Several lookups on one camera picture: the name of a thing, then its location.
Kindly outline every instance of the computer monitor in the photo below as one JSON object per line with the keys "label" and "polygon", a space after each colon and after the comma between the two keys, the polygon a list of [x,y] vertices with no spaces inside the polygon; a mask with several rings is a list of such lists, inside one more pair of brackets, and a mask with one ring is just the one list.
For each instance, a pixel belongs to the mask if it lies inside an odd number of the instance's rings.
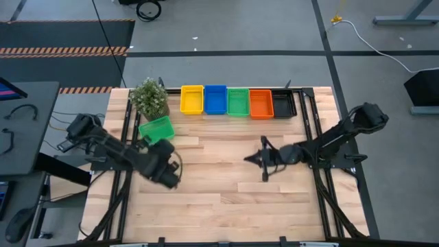
{"label": "computer monitor", "polygon": [[27,93],[10,84],[7,80],[0,78],[0,101],[10,99],[23,99],[27,97]]}

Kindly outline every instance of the blue bin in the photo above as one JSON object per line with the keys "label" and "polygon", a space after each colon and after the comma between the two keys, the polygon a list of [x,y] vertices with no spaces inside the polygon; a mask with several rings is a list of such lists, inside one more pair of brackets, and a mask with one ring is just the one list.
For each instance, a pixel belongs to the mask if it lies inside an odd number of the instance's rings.
{"label": "blue bin", "polygon": [[227,112],[227,86],[204,86],[204,111],[210,115]]}

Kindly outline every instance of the green leaves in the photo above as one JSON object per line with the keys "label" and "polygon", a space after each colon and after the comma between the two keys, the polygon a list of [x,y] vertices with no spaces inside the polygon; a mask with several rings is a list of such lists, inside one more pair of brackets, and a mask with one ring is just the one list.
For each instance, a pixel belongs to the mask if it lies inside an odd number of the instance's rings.
{"label": "green leaves", "polygon": [[167,108],[166,90],[152,78],[146,78],[142,85],[131,90],[130,99],[136,109],[144,115],[164,113]]}

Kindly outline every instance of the black metal frame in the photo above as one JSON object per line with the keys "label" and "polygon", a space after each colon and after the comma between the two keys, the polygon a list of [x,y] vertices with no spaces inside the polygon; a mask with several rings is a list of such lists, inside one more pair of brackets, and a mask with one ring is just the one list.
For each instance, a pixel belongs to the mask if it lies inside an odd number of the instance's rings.
{"label": "black metal frame", "polygon": [[69,180],[79,185],[90,185],[91,175],[88,172],[71,165],[67,165],[64,162],[43,153],[38,154],[34,169],[47,172],[51,175]]}
{"label": "black metal frame", "polygon": [[[309,98],[309,103],[311,104],[311,110],[313,113],[313,120],[314,120],[314,123],[316,126],[316,132],[318,135],[322,134],[322,128],[320,125],[320,119],[318,116],[318,109],[317,109],[316,99],[314,97],[313,89],[312,88],[301,88],[301,89],[292,89],[292,90],[293,90],[293,95],[298,94],[298,97],[299,97],[300,108],[302,110],[303,123],[305,126],[305,133],[307,135],[307,139],[312,140],[313,137],[312,137],[312,133],[311,133],[311,125],[310,125],[310,120],[309,120],[309,116],[308,116],[308,112],[307,112],[307,105],[306,105],[305,97]],[[177,95],[177,94],[181,93],[181,90],[180,89],[167,89],[167,93],[170,95]],[[129,122],[129,118],[130,118],[130,113],[131,113],[131,108],[130,108],[130,102],[128,101],[125,121],[123,124],[123,134],[122,134],[123,141],[126,141],[126,133],[128,132],[128,128],[129,128],[128,122]],[[137,126],[140,124],[138,119],[140,119],[139,113],[136,114],[136,123],[135,123],[135,127],[134,127],[132,140],[137,139],[137,131],[136,130],[137,130]],[[316,176],[320,175],[320,170],[317,167],[312,167],[312,169],[313,169],[315,182],[317,183]],[[337,202],[337,198],[335,195],[335,188],[334,188],[333,179],[332,179],[330,169],[325,169],[325,177],[327,180],[327,188],[329,190],[329,193],[330,193],[332,199],[334,199],[335,202]],[[128,179],[131,178],[130,172],[127,172],[127,178]],[[119,187],[119,184],[113,185],[112,189],[118,188],[118,187]],[[319,207],[320,207],[320,216],[322,218],[322,227],[323,227],[323,231],[324,231],[324,236],[325,236],[325,239],[330,239],[332,237],[332,235],[331,235],[331,229],[329,226],[329,219],[328,219],[328,213],[327,213],[325,200],[322,197],[322,195],[320,195],[318,192],[317,192],[317,194],[318,194],[317,196],[318,196],[318,203],[319,203]],[[126,199],[127,200],[123,201],[122,207],[121,207],[121,215],[120,215],[120,221],[119,221],[119,225],[118,225],[117,239],[122,239],[122,237],[123,237],[123,230],[124,230],[124,224],[125,224],[126,213],[127,213],[126,211],[127,211],[127,207],[128,207],[128,196]],[[338,219],[338,216],[336,216],[334,214],[334,218],[335,218],[335,225],[336,225],[336,229],[337,229],[337,236],[344,237],[343,226],[342,226],[340,220]],[[298,242],[287,242],[287,243],[288,244],[293,244],[293,243],[297,244]],[[248,245],[250,243],[248,243],[248,244],[247,243],[233,243],[234,246],[236,246],[237,244]],[[269,246],[270,244],[274,244],[275,246],[278,246],[279,242],[274,242],[274,243],[268,243],[268,242],[254,243],[254,242],[251,242],[251,244],[254,244],[254,245],[261,244],[262,246],[267,246],[267,245]],[[184,246],[185,244],[184,243],[181,243],[181,244],[173,243],[172,245]]]}
{"label": "black metal frame", "polygon": [[[131,101],[128,99],[128,101],[126,103],[125,117],[123,119],[123,127],[122,127],[122,135],[121,135],[121,142],[122,143],[126,143],[126,139],[127,139],[127,135],[128,135],[128,128],[130,126],[131,109],[132,109],[132,104],[131,104]],[[120,179],[121,179],[121,171],[117,170],[117,171],[115,171],[115,176],[114,176],[113,181],[112,181],[110,202],[108,203],[108,208],[110,208],[111,205],[115,201],[115,198],[117,196],[117,192],[119,191]],[[122,216],[123,216],[123,218],[125,218],[125,216],[126,216],[126,207],[121,208],[121,217]],[[112,228],[112,219],[113,219],[113,216],[108,221],[108,224],[106,225],[106,228],[104,230],[104,236],[103,236],[104,240],[110,239],[111,228]],[[117,229],[118,235],[119,235],[119,229],[121,229],[121,228],[122,228],[121,227],[121,220],[119,220],[119,225],[118,225],[118,229]]]}

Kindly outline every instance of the green bin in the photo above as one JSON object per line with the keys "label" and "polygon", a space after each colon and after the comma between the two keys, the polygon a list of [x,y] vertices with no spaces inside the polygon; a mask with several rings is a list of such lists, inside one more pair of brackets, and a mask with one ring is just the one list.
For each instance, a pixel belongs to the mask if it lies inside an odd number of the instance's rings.
{"label": "green bin", "polygon": [[247,117],[250,114],[248,89],[227,89],[227,114],[234,117]]}
{"label": "green bin", "polygon": [[175,135],[168,116],[142,124],[139,126],[139,132],[142,138],[148,135],[151,139],[151,144],[156,143],[160,139],[173,139]]}

